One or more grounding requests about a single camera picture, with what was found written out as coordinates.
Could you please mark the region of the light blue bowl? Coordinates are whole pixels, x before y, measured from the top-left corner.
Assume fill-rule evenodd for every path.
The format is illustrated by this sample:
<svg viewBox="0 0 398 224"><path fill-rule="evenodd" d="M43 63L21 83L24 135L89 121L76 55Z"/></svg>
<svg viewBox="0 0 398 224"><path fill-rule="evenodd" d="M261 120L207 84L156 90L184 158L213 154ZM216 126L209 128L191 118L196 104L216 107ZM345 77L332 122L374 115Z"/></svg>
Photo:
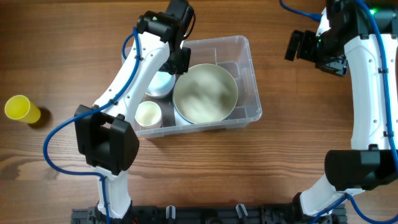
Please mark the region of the light blue bowl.
<svg viewBox="0 0 398 224"><path fill-rule="evenodd" d="M167 72L158 71L151 80L147 90L149 91L170 91L173 90L176 76Z"/></svg>

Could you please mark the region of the cream plate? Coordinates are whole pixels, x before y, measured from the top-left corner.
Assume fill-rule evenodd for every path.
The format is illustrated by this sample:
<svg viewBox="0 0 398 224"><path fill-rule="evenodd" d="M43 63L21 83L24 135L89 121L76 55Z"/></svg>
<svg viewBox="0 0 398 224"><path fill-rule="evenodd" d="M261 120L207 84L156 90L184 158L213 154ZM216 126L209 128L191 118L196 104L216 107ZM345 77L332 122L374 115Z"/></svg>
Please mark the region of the cream plate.
<svg viewBox="0 0 398 224"><path fill-rule="evenodd" d="M173 103L177 113L189 123L225 120L238 102L238 85L225 68L204 63L188 69L175 84Z"/></svg>

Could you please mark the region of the pink bowl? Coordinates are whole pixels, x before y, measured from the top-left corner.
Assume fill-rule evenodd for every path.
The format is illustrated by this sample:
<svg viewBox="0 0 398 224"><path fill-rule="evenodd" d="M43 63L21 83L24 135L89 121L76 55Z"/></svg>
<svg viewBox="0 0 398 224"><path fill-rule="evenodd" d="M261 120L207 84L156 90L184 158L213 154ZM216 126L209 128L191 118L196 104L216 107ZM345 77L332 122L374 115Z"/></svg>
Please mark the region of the pink bowl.
<svg viewBox="0 0 398 224"><path fill-rule="evenodd" d="M146 91L146 95L152 98L166 98L171 94L172 90L170 91Z"/></svg>

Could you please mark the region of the cream cup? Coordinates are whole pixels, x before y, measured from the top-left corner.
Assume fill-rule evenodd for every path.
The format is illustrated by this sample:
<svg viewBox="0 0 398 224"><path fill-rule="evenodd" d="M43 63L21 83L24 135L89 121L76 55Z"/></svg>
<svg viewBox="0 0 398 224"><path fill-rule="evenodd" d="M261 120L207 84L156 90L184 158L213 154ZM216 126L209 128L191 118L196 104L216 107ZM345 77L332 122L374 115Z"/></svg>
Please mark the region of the cream cup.
<svg viewBox="0 0 398 224"><path fill-rule="evenodd" d="M162 123L162 110L157 103L144 101L138 105L134 118L141 125Z"/></svg>

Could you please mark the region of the yellow cup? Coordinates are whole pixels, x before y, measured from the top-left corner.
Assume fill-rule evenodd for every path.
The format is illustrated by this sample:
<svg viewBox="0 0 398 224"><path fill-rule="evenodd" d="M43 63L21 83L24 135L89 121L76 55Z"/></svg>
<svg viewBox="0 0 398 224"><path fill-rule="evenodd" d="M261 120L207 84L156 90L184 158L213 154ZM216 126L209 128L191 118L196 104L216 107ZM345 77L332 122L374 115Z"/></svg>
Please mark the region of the yellow cup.
<svg viewBox="0 0 398 224"><path fill-rule="evenodd" d="M9 119L27 124L36 123L41 115L38 107L24 95L10 98L5 104L4 112Z"/></svg>

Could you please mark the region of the pink cup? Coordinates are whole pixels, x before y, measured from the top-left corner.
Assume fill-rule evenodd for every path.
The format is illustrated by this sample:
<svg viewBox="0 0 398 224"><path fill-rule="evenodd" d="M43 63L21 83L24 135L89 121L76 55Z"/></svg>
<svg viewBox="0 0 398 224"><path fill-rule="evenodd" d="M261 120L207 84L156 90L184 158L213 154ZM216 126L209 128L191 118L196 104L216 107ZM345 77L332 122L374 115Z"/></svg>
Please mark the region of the pink cup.
<svg viewBox="0 0 398 224"><path fill-rule="evenodd" d="M139 127L141 129L157 129L157 128L161 128L162 127L162 123L157 123L157 124L153 124L153 125L141 125L141 124L139 124Z"/></svg>

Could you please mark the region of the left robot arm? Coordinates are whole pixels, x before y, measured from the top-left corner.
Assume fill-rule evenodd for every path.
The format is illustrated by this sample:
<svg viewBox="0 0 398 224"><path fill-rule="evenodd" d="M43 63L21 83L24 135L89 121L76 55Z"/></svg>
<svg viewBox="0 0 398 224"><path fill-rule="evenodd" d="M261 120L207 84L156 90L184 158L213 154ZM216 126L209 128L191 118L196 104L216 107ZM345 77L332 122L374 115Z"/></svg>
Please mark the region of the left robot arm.
<svg viewBox="0 0 398 224"><path fill-rule="evenodd" d="M127 223L132 200L126 171L139 149L132 124L150 82L157 72L181 75L188 70L191 50L183 47L195 25L188 9L148 11L133 28L131 51L120 71L91 107L80 105L74 123L78 151L97 177L99 202L95 218L101 223Z"/></svg>

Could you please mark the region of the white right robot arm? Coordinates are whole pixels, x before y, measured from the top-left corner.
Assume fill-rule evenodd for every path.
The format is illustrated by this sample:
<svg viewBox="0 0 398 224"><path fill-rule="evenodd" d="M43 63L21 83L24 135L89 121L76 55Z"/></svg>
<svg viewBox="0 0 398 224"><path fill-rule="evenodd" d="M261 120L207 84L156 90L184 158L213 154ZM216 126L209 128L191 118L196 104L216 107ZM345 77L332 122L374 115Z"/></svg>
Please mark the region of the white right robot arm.
<svg viewBox="0 0 398 224"><path fill-rule="evenodd" d="M354 109L350 150L329 151L324 175L295 198L300 218L315 223L344 201L397 178L397 3L327 1L312 19L318 30L294 31L285 59L350 75Z"/></svg>

